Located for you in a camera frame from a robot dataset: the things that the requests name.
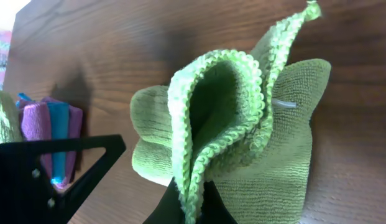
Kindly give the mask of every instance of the purple cloth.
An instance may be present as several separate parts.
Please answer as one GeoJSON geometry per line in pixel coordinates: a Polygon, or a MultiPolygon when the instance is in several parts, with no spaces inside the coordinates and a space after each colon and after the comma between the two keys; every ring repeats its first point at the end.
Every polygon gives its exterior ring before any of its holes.
{"type": "MultiPolygon", "coordinates": [[[[20,108],[20,126],[23,137],[27,141],[51,140],[49,108],[46,103],[33,101],[23,102],[20,108]]],[[[49,179],[52,178],[52,155],[44,154],[40,158],[49,179]]]]}
{"type": "MultiPolygon", "coordinates": [[[[61,101],[55,100],[48,96],[43,98],[42,102],[55,103],[55,102],[61,102],[61,101]]],[[[82,127],[82,116],[83,116],[83,112],[81,109],[70,105],[70,116],[68,120],[68,138],[71,139],[71,138],[80,137],[81,127],[82,127]]],[[[65,179],[65,182],[63,183],[63,186],[59,186],[60,188],[66,186],[66,184],[68,184],[71,180],[71,177],[74,171],[75,157],[76,157],[76,152],[66,153],[66,164],[65,164],[66,179],[65,179]]]]}

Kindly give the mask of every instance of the cloth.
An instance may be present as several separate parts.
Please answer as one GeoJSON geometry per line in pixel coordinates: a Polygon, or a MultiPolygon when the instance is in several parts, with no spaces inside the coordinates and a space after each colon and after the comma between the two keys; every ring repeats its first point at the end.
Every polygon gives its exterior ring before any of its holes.
{"type": "MultiPolygon", "coordinates": [[[[45,97],[42,99],[42,102],[57,102],[61,101],[55,100],[51,97],[45,97]]],[[[68,121],[68,138],[79,138],[81,134],[82,127],[82,116],[83,112],[81,109],[69,105],[69,121],[68,121]]],[[[65,180],[62,184],[59,184],[60,188],[63,188],[70,183],[71,177],[74,172],[76,152],[67,152],[66,153],[66,162],[65,162],[65,180]]]]}
{"type": "Polygon", "coordinates": [[[19,115],[10,94],[0,90],[0,144],[23,141],[19,115]]]}
{"type": "Polygon", "coordinates": [[[138,91],[131,119],[140,136],[132,157],[143,177],[180,191],[186,223],[195,223],[203,182],[214,180],[238,223],[297,223],[311,156],[310,116],[330,64],[314,59],[284,68],[315,1],[263,36],[250,55],[209,52],[178,71],[169,87],[138,91]],[[296,108],[273,108],[272,100],[296,108]]]}
{"type": "MultiPolygon", "coordinates": [[[[47,103],[52,126],[52,139],[66,139],[68,137],[69,106],[66,103],[47,103]]],[[[52,154],[53,176],[52,184],[62,186],[65,179],[66,153],[52,154]]]]}
{"type": "MultiPolygon", "coordinates": [[[[49,108],[46,103],[22,101],[20,108],[20,127],[22,135],[27,141],[51,140],[49,108]]],[[[52,178],[52,155],[44,154],[40,158],[49,179],[52,178]]]]}

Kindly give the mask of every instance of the green cloth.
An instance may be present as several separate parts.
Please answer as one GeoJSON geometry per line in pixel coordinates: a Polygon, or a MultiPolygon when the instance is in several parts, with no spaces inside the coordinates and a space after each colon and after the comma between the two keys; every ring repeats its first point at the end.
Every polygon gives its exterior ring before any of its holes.
{"type": "Polygon", "coordinates": [[[311,154],[308,122],[331,67],[320,59],[284,66],[300,27],[319,13],[311,1],[271,27],[250,55],[208,52],[178,71],[169,87],[132,98],[140,136],[132,166],[159,184],[175,177],[187,224],[200,215],[206,180],[215,181],[240,224],[299,221],[311,154]],[[274,99],[297,106],[273,108],[274,99]]]}
{"type": "Polygon", "coordinates": [[[19,112],[10,94],[0,90],[0,144],[16,141],[23,141],[19,112]]]}

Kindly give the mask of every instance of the stack of towels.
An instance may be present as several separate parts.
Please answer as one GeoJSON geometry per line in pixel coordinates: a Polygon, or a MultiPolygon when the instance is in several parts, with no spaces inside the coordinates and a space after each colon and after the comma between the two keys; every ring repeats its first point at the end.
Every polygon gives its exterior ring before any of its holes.
{"type": "MultiPolygon", "coordinates": [[[[51,97],[31,100],[23,93],[16,107],[22,137],[25,141],[79,138],[83,112],[81,109],[51,97]]],[[[40,160],[51,183],[64,189],[74,176],[76,152],[42,155],[40,160]]]]}

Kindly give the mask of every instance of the wood grain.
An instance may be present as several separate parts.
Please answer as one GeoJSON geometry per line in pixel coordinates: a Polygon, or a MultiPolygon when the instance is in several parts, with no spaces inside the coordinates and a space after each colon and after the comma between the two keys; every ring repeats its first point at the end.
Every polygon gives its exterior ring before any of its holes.
{"type": "MultiPolygon", "coordinates": [[[[290,63],[333,65],[313,116],[302,224],[386,223],[386,0],[319,1],[290,63]]],[[[34,0],[16,17],[4,89],[83,108],[85,135],[122,134],[128,150],[71,223],[142,223],[165,188],[131,168],[131,96],[213,49],[249,51],[304,0],[34,0]]],[[[85,162],[94,156],[85,156],[85,162]]]]}

